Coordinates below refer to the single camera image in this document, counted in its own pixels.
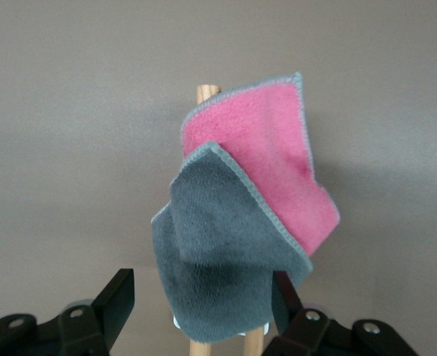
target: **silver screw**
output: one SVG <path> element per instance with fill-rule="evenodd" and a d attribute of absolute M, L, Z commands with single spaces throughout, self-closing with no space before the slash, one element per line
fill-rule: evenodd
<path fill-rule="evenodd" d="M 83 310 L 75 309 L 70 313 L 70 317 L 81 317 L 83 315 Z"/>
<path fill-rule="evenodd" d="M 370 334 L 379 334 L 380 328 L 378 328 L 374 323 L 365 323 L 364 329 Z"/>
<path fill-rule="evenodd" d="M 22 325 L 23 323 L 24 323 L 24 320 L 20 317 L 19 319 L 15 319 L 14 321 L 11 321 L 9 323 L 9 328 L 10 329 L 16 328 L 16 327 Z"/>
<path fill-rule="evenodd" d="M 308 320 L 318 321 L 318 320 L 321 319 L 321 316 L 320 316 L 316 311 L 309 310 L 309 311 L 306 313 L 306 318 L 307 318 Z"/>

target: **microfiber cloth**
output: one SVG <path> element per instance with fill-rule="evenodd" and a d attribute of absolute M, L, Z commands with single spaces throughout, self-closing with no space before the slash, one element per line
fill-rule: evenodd
<path fill-rule="evenodd" d="M 339 214 L 315 181 L 301 75 L 266 79 L 204 101 L 183 123 L 184 156 L 208 141 L 234 158 L 311 256 L 338 224 Z"/>
<path fill-rule="evenodd" d="M 213 343 L 272 320 L 272 272 L 312 270 L 244 170 L 216 142 L 191 152 L 152 219 L 160 278 L 181 329 Z"/>

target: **wooden stick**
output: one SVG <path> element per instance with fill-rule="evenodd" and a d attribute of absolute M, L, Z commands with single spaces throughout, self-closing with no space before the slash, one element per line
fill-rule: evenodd
<path fill-rule="evenodd" d="M 199 85 L 197 87 L 197 104 L 204 102 L 216 93 L 221 91 L 217 85 Z M 210 356 L 211 344 L 210 343 L 198 343 L 197 341 L 190 340 L 190 356 Z"/>
<path fill-rule="evenodd" d="M 263 354 L 264 326 L 251 330 L 245 336 L 244 356 L 261 356 Z"/>

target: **gray cloth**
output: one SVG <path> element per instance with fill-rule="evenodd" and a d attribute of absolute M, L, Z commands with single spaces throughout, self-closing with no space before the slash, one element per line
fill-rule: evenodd
<path fill-rule="evenodd" d="M 272 272 L 297 288 L 312 270 L 240 166 L 216 142 L 200 146 L 152 219 L 162 284 L 183 332 L 213 343 L 272 319 Z"/>

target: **gray background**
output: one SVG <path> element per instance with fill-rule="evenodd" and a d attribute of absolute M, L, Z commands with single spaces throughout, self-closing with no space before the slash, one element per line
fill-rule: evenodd
<path fill-rule="evenodd" d="M 133 267 L 113 354 L 187 355 L 150 227 L 181 121 L 198 84 L 297 70 L 342 216 L 300 293 L 437 355 L 437 1 L 0 1 L 0 317 L 45 322 Z"/>

